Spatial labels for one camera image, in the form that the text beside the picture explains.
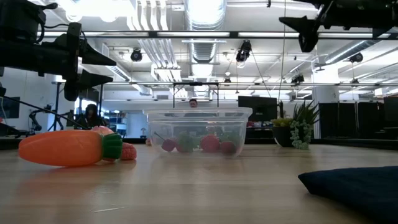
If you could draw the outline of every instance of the clear plastic container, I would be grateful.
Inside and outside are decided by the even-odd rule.
[[[238,156],[251,108],[147,110],[152,147],[172,155]]]

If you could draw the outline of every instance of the person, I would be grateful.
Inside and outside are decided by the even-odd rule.
[[[98,116],[98,109],[97,106],[94,104],[87,105],[85,115],[80,116],[79,119],[77,120],[77,123],[88,129],[91,129],[95,126],[106,125],[104,120],[100,116]]]
[[[191,108],[197,108],[198,107],[198,101],[196,99],[189,100],[189,106]]]

